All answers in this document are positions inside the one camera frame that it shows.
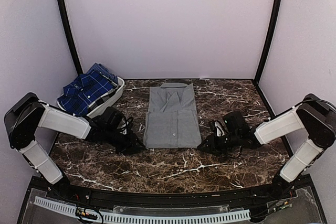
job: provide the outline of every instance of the blue clothing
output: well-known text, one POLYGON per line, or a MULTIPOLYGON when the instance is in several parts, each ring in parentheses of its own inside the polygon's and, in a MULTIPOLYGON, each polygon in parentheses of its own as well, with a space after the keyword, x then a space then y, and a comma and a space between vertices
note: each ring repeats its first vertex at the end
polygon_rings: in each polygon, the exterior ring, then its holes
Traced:
POLYGON ((80 74, 71 84, 63 88, 64 94, 57 100, 67 111, 76 116, 89 113, 89 105, 107 93, 113 92, 115 87, 99 72, 80 74))
POLYGON ((111 74, 110 71, 106 67, 104 67, 102 64, 100 63, 93 64, 93 66, 89 69, 87 73, 90 74, 91 71, 93 70, 97 71, 98 73, 101 73, 103 76, 113 81, 116 84, 116 86, 118 85, 118 77, 111 74))

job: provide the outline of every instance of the white grille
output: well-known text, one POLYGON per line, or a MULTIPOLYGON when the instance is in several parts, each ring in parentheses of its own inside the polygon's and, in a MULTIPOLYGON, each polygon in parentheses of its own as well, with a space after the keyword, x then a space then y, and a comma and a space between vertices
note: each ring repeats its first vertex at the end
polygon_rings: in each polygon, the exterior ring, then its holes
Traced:
MULTIPOLYGON (((64 204, 50 199, 45 199, 36 196, 34 205, 49 209, 59 214, 76 218, 76 206, 74 204, 64 204)), ((88 213, 97 215, 93 210, 87 210, 88 213)), ((242 210, 235 212, 227 212, 215 215, 201 215, 201 216, 178 216, 178 217, 155 217, 155 216, 135 216, 135 215, 121 215, 111 212, 100 211, 103 215, 104 223, 127 223, 127 224, 222 224, 235 223, 238 221, 249 220, 250 211, 242 210)))

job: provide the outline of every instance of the white basket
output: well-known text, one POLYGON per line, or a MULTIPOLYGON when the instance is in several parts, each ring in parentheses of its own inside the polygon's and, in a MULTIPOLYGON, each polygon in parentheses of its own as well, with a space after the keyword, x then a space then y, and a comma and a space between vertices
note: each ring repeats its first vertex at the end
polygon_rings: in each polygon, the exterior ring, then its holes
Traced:
MULTIPOLYGON (((98 107, 96 107, 94 110, 92 110, 90 113, 88 113, 86 116, 90 117, 90 118, 94 118, 97 115, 101 115, 105 109, 109 106, 112 106, 113 104, 115 104, 116 101, 118 101, 118 99, 122 96, 122 92, 124 90, 124 86, 125 86, 125 81, 123 79, 121 79, 120 77, 118 77, 118 85, 120 85, 120 87, 117 89, 116 93, 114 94, 114 96, 112 96, 109 100, 107 100, 105 103, 103 103, 102 105, 99 105, 98 107)), ((57 105, 61 110, 65 110, 61 104, 59 104, 59 102, 57 101, 57 105)))

